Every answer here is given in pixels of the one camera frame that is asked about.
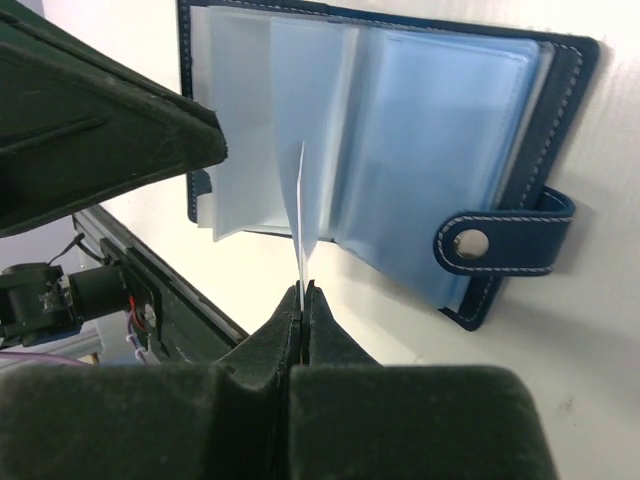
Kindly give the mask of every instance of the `metal snap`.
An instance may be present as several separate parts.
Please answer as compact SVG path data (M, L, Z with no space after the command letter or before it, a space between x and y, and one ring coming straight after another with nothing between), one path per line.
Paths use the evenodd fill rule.
M476 260L489 250L489 238L480 230L465 230L453 240L453 249L462 258Z

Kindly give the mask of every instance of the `blue leather wallet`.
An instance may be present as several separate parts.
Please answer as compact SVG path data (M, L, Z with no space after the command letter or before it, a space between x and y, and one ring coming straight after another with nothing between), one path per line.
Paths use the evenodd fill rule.
M178 8L183 94L229 147L188 178L214 239L333 241L467 330L503 277L553 269L574 206L544 182L594 40L300 1Z

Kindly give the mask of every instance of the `black cylinder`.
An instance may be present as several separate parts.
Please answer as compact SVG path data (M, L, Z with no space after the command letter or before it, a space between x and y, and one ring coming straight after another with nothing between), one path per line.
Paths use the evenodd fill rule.
M73 308L85 322L127 308L126 286L117 266L107 265L69 275L69 283Z

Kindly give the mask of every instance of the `white table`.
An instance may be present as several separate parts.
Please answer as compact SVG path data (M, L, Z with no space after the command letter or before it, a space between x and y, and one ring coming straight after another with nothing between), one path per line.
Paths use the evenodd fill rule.
M593 88L552 181L579 208L553 275L508 282L489 321L469 334L335 245L320 245L310 267L337 320L379 361L508 367L535 397L563 478L640 477L640 3L336 3L602 42ZM55 23L179 91L173 0L44 4ZM184 178L104 206L249 332L296 280L290 240L242 233L214 244L190 224Z

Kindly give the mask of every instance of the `leather strap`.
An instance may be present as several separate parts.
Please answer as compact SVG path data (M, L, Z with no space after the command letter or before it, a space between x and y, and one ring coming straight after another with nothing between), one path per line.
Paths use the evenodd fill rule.
M553 270L574 213L573 202L549 187L535 210L459 213L438 230L435 256L445 270L458 275L546 275ZM488 238L488 249L479 258L457 253L456 238L467 230L479 230Z

